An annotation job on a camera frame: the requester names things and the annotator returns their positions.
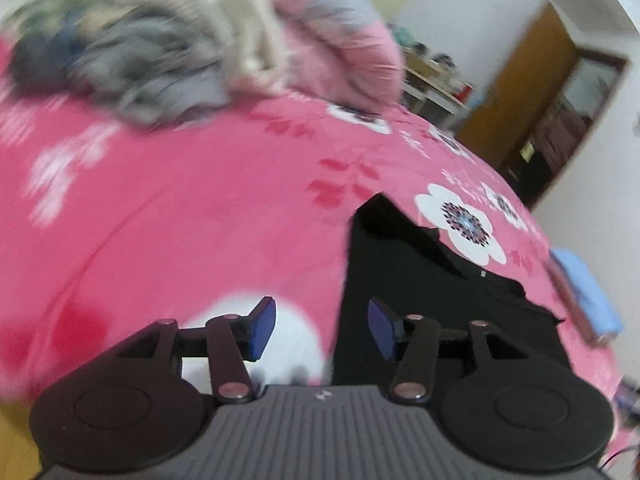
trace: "gray ribbed plate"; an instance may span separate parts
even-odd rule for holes
[[[270,386],[225,406],[184,452],[149,469],[102,476],[53,466],[42,480],[506,480],[464,455],[429,413],[384,399],[375,386]],[[602,480],[593,468],[541,476]]]

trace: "blue cloth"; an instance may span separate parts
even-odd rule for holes
[[[326,37],[332,38],[333,29],[350,36],[382,18],[370,0],[313,0],[302,13],[302,21],[313,20],[325,20],[322,26],[332,29],[326,31]]]
[[[550,253],[564,270],[574,290],[575,299],[589,321],[596,338],[619,335],[623,329],[622,320],[586,264],[578,256],[564,249],[551,249]]]

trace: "blue towel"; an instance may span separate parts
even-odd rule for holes
[[[618,336],[623,329],[622,320],[585,263],[578,256],[564,249],[551,249],[550,253],[564,270],[574,290],[575,299],[589,321],[596,338]]]

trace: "pink floral bedding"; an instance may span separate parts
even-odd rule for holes
[[[278,320],[252,371],[322,380],[348,222],[380,191],[565,316],[535,220],[486,164],[404,108],[372,120],[292,92],[143,133],[65,96],[15,103],[3,82],[0,396],[32,396],[158,318],[196,325],[263,295]],[[612,352],[588,348],[570,321],[559,332],[574,371],[611,397]],[[206,386],[203,364],[185,374]]]

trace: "wooden door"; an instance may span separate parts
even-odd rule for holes
[[[529,25],[484,104],[456,139],[493,168],[519,149],[561,90],[578,59],[577,49],[551,3]]]

